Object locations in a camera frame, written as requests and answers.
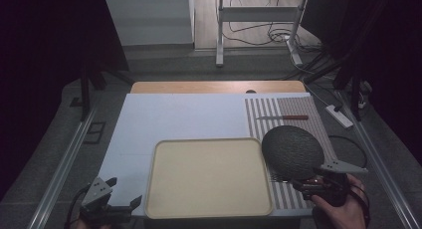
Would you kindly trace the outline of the red handled knife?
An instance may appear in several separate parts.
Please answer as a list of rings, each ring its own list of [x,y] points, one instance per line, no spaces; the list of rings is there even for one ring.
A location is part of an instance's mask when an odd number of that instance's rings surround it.
[[[281,119],[281,120],[308,120],[307,115],[277,115],[277,116],[259,116],[256,119]]]

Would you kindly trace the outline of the white table cover sheet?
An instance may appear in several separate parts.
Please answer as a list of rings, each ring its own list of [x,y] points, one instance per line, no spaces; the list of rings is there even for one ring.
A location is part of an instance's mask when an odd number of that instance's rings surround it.
[[[147,216],[145,202],[152,159],[164,140],[254,138],[249,136],[245,100],[303,98],[301,94],[129,94],[126,96],[99,175],[117,178],[110,202],[123,205],[142,196],[136,216]],[[267,216],[303,217],[308,210],[274,210]]]

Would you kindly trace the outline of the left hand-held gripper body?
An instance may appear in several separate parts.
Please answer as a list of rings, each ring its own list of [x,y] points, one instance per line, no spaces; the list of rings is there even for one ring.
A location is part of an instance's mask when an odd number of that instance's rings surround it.
[[[90,185],[80,208],[80,217],[88,224],[122,224],[131,218],[129,206],[110,206],[112,189],[106,180],[96,177]]]

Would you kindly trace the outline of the person's left hand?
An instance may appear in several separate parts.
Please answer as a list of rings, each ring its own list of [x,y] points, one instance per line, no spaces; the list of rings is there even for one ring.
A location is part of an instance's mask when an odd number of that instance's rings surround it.
[[[103,226],[100,226],[99,228],[95,228],[95,227],[92,227],[91,225],[89,225],[87,222],[85,222],[83,220],[79,220],[76,224],[75,229],[111,229],[111,226],[110,225],[103,225]]]

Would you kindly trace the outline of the white power strip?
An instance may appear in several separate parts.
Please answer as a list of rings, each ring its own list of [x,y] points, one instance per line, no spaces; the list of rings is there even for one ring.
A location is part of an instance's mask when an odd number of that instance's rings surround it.
[[[353,126],[352,121],[346,117],[337,107],[334,105],[327,106],[325,110],[344,128],[351,128]]]

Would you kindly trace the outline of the beige rectangular tray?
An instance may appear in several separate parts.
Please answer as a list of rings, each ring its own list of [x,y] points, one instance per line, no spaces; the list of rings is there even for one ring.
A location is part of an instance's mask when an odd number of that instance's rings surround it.
[[[267,216],[273,202],[254,138],[164,140],[152,159],[145,213],[152,219]]]

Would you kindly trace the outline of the striped placemat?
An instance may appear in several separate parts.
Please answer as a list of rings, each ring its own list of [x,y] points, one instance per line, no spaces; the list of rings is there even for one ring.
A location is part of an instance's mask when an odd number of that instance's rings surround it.
[[[335,152],[328,139],[325,128],[312,97],[303,98],[252,98],[245,100],[249,136],[262,140],[273,127],[294,125],[310,132],[323,149],[325,160],[336,159]],[[260,116],[307,115],[308,120],[264,119]],[[303,200],[302,194],[289,182],[282,181],[271,168],[268,168],[270,189],[274,210],[308,210],[309,201]]]

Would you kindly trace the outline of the black stand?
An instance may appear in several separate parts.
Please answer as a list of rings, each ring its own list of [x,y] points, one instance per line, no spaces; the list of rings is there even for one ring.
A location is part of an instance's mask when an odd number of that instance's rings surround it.
[[[333,64],[323,68],[322,70],[311,74],[309,77],[304,78],[303,83],[305,85],[310,84],[317,79],[339,70],[336,77],[334,78],[332,85],[336,90],[343,90],[348,83],[351,83],[350,93],[350,109],[352,115],[357,121],[361,121],[361,115],[359,113],[359,92],[361,82],[361,70],[362,59],[359,54],[359,50],[351,49],[342,58],[335,61]]]
[[[135,83],[135,80],[127,77],[122,71],[129,71],[123,50],[119,50],[116,53],[106,53],[104,56],[87,49],[82,51],[81,97],[79,101],[75,101],[76,106],[82,108],[81,121],[85,121],[91,111],[90,85],[100,91],[106,88],[106,79],[103,76],[103,72],[112,75],[129,86]]]

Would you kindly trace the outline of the wooden table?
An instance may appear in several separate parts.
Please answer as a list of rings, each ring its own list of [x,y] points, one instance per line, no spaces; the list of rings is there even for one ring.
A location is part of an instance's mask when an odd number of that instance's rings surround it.
[[[132,94],[243,94],[246,92],[304,93],[300,81],[182,81],[136,82]]]

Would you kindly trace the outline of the person's right hand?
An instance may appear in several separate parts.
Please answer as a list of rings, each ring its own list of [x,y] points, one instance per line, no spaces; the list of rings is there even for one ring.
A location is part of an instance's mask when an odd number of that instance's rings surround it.
[[[317,195],[312,196],[312,202],[329,218],[335,229],[366,229],[366,214],[369,200],[365,194],[364,184],[349,174],[347,176],[351,193],[342,206],[333,207]]]

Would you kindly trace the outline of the dark grey round plate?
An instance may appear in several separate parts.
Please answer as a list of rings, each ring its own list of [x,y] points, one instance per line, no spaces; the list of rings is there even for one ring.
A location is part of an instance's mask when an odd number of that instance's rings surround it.
[[[284,180],[306,180],[324,163],[318,140],[308,131],[292,125],[270,129],[263,137],[262,152],[267,165]]]

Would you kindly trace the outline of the aluminium frame rail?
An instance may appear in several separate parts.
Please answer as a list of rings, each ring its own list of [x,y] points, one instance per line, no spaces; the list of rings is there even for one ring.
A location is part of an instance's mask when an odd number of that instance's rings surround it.
[[[354,124],[354,130],[357,137],[362,144],[362,147],[367,151],[368,159],[376,173],[380,183],[382,184],[386,194],[389,197],[400,221],[405,229],[422,229],[422,224],[419,223],[413,210],[405,198],[402,190],[399,188],[396,181],[391,176],[385,162],[377,151],[377,147],[366,131],[362,120],[358,120],[353,114],[350,106],[346,102],[346,97],[341,91],[335,91],[334,94],[343,103],[344,113],[350,118]]]
[[[89,126],[98,111],[98,107],[92,107],[85,119],[78,124],[72,140],[68,143],[50,183],[35,210],[27,229],[44,229],[52,210],[58,200],[73,163],[86,136]]]

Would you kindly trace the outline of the dark square floor frame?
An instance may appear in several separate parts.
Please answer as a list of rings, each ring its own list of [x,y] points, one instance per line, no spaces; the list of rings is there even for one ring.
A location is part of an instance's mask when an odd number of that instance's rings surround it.
[[[99,144],[105,128],[105,121],[93,121],[88,128],[83,144]]]

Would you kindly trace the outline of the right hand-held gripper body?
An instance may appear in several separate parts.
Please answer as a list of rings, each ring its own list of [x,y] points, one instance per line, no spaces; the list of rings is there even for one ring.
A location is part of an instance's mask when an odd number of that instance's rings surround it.
[[[314,168],[323,168],[329,171],[329,176],[322,177],[314,173]],[[334,207],[342,206],[349,194],[350,184],[347,179],[348,173],[366,173],[365,167],[350,164],[341,160],[330,160],[320,167],[314,167],[313,176],[306,179],[296,179],[310,184],[311,190],[301,192],[303,200],[310,200],[317,195]]]

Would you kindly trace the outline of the white metal stand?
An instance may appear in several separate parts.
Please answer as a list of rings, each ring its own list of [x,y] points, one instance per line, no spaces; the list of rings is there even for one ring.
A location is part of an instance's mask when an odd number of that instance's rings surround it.
[[[280,22],[292,24],[289,37],[285,37],[286,45],[290,51],[293,62],[300,66],[303,62],[298,53],[296,36],[302,20],[307,0],[301,0],[298,7],[224,7],[223,0],[218,0],[217,24],[218,33],[216,41],[216,66],[224,65],[223,23],[224,22]]]

